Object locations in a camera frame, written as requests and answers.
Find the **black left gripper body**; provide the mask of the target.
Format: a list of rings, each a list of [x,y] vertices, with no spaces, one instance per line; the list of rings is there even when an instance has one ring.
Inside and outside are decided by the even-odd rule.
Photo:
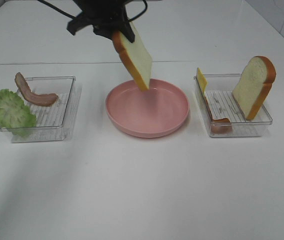
[[[113,24],[119,31],[120,22],[129,22],[126,4],[128,0],[75,0],[81,13],[68,22],[66,29],[75,35],[89,25]]]

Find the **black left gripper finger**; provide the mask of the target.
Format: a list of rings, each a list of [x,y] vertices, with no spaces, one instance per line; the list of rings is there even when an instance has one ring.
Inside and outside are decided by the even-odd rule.
[[[107,39],[112,39],[113,32],[116,30],[114,24],[95,24],[93,25],[93,32]]]
[[[130,22],[128,21],[120,22],[118,30],[127,38],[129,42],[135,41],[135,34],[130,25]]]

